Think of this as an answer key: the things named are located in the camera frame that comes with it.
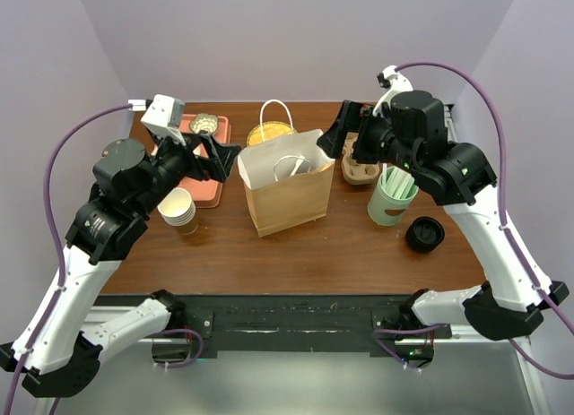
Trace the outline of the brown paper bag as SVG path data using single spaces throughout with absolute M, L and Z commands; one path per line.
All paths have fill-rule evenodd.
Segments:
M 335 160 L 317 146 L 320 129 L 297 133 L 288 117 L 287 134 L 265 134 L 264 112 L 259 112 L 261 142 L 238 156 L 248 211 L 259 237 L 289 229 L 326 215 Z

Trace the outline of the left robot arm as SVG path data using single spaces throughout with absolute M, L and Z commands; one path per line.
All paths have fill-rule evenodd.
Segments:
M 209 134 L 153 140 L 153 156 L 135 139 L 104 149 L 92 169 L 89 200 L 65 236 L 63 269 L 26 330 L 1 347 L 2 369 L 23 373 L 23 388 L 36 398 L 75 396 L 101 365 L 142 338 L 186 330 L 186 306 L 166 290 L 93 331 L 83 325 L 102 287 L 147 230 L 151 212 L 186 177 L 224 182 L 241 150 Z

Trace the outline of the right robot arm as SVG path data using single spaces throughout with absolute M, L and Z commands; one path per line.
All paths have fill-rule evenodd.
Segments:
M 528 336 L 542 324 L 543 311 L 569 295 L 565 283 L 536 267 L 518 236 L 507 235 L 513 225 L 499 207 L 496 175 L 477 146 L 448 139 L 440 100 L 427 91 L 400 92 L 381 115 L 371 105 L 346 100 L 317 146 L 338 159 L 350 132 L 358 135 L 356 161 L 406 171 L 444 209 L 486 278 L 466 290 L 414 293 L 399 316 L 405 334 L 418 337 L 435 324 L 468 324 L 492 341 Z

